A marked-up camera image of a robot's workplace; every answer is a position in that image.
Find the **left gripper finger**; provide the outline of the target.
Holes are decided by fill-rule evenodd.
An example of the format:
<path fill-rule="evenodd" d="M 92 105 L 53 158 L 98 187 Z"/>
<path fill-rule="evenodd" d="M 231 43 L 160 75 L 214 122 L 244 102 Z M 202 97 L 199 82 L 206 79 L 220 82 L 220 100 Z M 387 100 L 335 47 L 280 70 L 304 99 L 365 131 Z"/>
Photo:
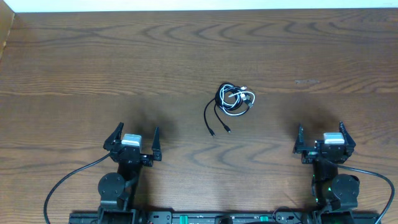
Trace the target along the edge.
<path fill-rule="evenodd" d="M 154 161 L 161 161 L 162 160 L 162 151 L 160 146 L 160 133 L 159 127 L 155 128 L 154 132 L 154 140 L 152 143 L 152 155 Z"/>
<path fill-rule="evenodd" d="M 123 131 L 124 123 L 120 122 L 116 129 L 109 135 L 103 144 L 103 148 L 107 151 L 113 151 L 115 145 L 121 143 L 121 134 Z"/>

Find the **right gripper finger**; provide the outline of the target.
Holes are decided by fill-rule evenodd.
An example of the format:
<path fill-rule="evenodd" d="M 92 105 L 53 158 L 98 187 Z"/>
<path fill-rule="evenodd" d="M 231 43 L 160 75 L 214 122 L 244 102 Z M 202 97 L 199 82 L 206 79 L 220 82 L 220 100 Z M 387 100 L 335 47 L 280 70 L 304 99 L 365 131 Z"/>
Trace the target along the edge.
<path fill-rule="evenodd" d="M 304 134 L 303 134 L 303 126 L 299 124 L 298 126 L 298 134 L 295 140 L 293 153 L 294 154 L 302 154 L 303 151 L 306 151 L 305 141 L 304 141 Z"/>
<path fill-rule="evenodd" d="M 354 148 L 356 147 L 356 143 L 347 132 L 345 125 L 342 121 L 339 122 L 339 130 L 345 140 L 345 152 L 348 156 L 351 156 L 354 152 Z"/>

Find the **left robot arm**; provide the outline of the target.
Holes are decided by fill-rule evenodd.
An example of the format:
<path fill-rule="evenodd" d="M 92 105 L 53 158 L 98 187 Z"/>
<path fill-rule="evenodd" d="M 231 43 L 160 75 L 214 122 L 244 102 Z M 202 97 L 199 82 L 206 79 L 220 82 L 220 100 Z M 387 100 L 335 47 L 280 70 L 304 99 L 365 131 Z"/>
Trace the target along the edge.
<path fill-rule="evenodd" d="M 103 148 L 118 164 L 116 172 L 104 175 L 98 183 L 101 196 L 98 209 L 99 224 L 143 224 L 148 222 L 145 211 L 134 208 L 136 189 L 141 169 L 152 167 L 155 161 L 162 160 L 159 128 L 155 128 L 152 152 L 142 152 L 142 136 L 122 134 L 123 123 L 109 135 Z"/>

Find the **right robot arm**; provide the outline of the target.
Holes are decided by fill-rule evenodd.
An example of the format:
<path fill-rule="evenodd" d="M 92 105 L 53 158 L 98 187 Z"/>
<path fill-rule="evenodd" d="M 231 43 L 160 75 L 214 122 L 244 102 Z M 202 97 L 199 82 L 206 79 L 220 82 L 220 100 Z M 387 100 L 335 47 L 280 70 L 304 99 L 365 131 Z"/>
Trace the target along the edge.
<path fill-rule="evenodd" d="M 354 222 L 350 212 L 358 206 L 360 181 L 354 175 L 340 174 L 338 166 L 348 160 L 355 146 L 343 122 L 338 132 L 324 133 L 313 146 L 305 144 L 303 126 L 298 126 L 293 152 L 302 155 L 302 164 L 313 167 L 312 191 L 319 207 L 312 212 L 312 222 Z"/>

